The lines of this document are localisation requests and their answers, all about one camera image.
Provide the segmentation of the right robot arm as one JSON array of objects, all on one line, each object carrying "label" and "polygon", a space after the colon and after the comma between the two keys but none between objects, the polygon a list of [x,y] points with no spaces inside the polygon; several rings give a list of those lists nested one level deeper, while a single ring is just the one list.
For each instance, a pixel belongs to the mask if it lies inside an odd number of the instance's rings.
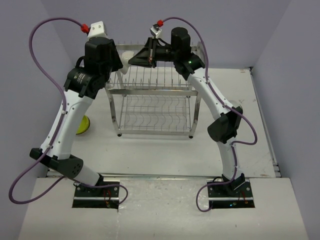
[{"label": "right robot arm", "polygon": [[207,132],[219,148],[222,160],[221,190],[233,197],[241,191],[245,181],[242,171],[237,169],[237,156],[232,150],[232,142],[236,139],[243,110],[234,107],[229,101],[221,103],[223,95],[220,91],[213,92],[213,84],[206,77],[206,68],[201,58],[192,52],[191,37],[188,30],[175,27],[171,30],[170,43],[161,45],[161,29],[154,25],[150,28],[151,37],[144,47],[129,61],[131,66],[155,68],[158,62],[172,62],[180,74],[204,100],[213,117],[213,123]]}]

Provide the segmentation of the green round bowl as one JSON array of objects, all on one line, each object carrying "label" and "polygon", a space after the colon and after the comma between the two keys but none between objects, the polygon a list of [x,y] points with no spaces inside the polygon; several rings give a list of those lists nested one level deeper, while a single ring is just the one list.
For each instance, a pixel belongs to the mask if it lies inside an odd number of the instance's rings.
[{"label": "green round bowl", "polygon": [[89,117],[87,115],[84,115],[77,129],[76,135],[81,135],[85,133],[90,128],[90,125],[91,121]]}]

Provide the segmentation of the green square bowl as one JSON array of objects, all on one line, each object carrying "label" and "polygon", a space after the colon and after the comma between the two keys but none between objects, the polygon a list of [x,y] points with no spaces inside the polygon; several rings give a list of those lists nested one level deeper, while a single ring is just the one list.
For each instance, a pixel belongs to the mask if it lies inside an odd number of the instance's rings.
[{"label": "green square bowl", "polygon": [[242,108],[241,104],[238,101],[230,100],[229,102],[232,104],[232,108],[233,109],[235,109],[240,114],[243,114],[243,108]]}]

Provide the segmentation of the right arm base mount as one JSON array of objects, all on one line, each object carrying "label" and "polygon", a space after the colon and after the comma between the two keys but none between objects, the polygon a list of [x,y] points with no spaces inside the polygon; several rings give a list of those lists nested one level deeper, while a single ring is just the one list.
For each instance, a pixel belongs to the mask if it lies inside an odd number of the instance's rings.
[{"label": "right arm base mount", "polygon": [[232,183],[207,187],[210,209],[255,208],[251,183],[242,173]]}]

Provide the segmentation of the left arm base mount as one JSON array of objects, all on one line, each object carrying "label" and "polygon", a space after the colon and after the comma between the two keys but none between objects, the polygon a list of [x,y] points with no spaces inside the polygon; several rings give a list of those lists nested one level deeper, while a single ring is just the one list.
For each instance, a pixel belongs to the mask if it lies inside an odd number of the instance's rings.
[{"label": "left arm base mount", "polygon": [[104,181],[102,185],[116,185],[107,188],[88,188],[74,182],[72,208],[119,209],[119,181]]}]

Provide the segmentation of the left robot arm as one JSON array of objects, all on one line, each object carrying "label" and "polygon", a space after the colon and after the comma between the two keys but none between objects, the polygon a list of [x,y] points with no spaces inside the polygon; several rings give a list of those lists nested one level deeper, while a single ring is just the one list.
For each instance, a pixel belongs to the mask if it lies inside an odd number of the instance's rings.
[{"label": "left robot arm", "polygon": [[86,185],[86,190],[97,197],[104,184],[99,173],[85,166],[84,161],[71,154],[82,119],[110,79],[112,72],[123,67],[113,39],[92,37],[64,83],[65,99],[53,122],[46,140],[39,148],[32,148],[29,156],[63,176]]}]

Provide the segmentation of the white scalloped bowl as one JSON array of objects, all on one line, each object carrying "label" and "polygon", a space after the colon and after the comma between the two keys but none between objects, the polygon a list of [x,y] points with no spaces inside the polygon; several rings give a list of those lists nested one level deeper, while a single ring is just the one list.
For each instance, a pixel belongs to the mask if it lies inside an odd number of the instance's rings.
[{"label": "white scalloped bowl", "polygon": [[122,68],[119,70],[122,74],[126,75],[130,64],[129,64],[129,60],[135,55],[134,51],[124,51],[120,57],[120,60],[122,62]]}]

